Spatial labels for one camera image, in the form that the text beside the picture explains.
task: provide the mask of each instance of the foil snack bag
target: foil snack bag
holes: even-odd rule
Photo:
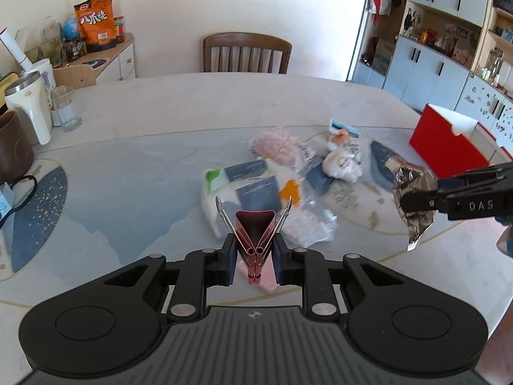
[[[393,199],[399,215],[408,226],[408,251],[412,251],[424,232],[433,224],[434,211],[405,213],[401,208],[401,198],[406,193],[436,190],[437,179],[429,169],[399,157],[390,157],[385,166],[396,176],[392,186]]]
[[[87,52],[104,51],[116,46],[112,0],[87,0],[74,7]]]

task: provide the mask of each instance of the chair backrest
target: chair backrest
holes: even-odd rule
[[[255,60],[258,56],[258,66],[256,72],[264,71],[264,59],[267,66],[267,73],[273,72],[274,53],[281,52],[282,58],[280,62],[280,74],[286,74],[292,45],[278,37],[261,35],[258,33],[217,33],[215,35],[207,36],[203,40],[203,71],[212,72],[212,48],[218,47],[219,52],[217,56],[217,72],[223,72],[224,65],[227,65],[227,72],[254,72]],[[223,59],[223,48],[228,47],[228,62],[225,63]],[[245,62],[244,48],[249,48],[249,58],[247,64]],[[264,51],[270,51],[269,60]],[[233,68],[234,58],[238,57],[237,68]]]

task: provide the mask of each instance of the black cable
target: black cable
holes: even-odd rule
[[[18,206],[16,207],[13,207],[9,210],[9,212],[4,216],[4,218],[2,218],[0,220],[0,229],[3,227],[4,223],[7,221],[7,218],[9,218],[9,216],[14,213],[14,212],[17,212],[18,210],[21,210],[23,207],[25,207],[29,201],[32,199],[32,197],[34,197],[34,194],[35,194],[35,191],[37,190],[38,188],[38,180],[32,176],[32,175],[24,175],[24,176],[20,176],[16,181],[14,181],[11,185],[9,185],[12,188],[14,188],[14,186],[18,183],[20,183],[21,181],[24,181],[24,180],[31,180],[34,182],[34,186],[32,188],[32,191],[29,192],[29,194],[27,195],[27,197],[23,200],[23,202],[21,204],[19,204]]]

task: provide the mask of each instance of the white kettle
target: white kettle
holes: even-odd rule
[[[52,117],[39,71],[17,79],[4,92],[7,108],[14,110],[20,118],[30,144],[47,144],[52,131]]]

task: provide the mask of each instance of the wooden shelf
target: wooden shelf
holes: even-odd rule
[[[513,43],[508,42],[507,40],[504,40],[499,35],[496,35],[491,30],[488,30],[488,35],[495,41],[497,44],[497,47],[505,52],[513,53]]]
[[[498,7],[495,7],[495,12],[497,13],[497,16],[513,23],[513,14],[508,13],[506,10],[502,10],[502,8],[498,8]]]

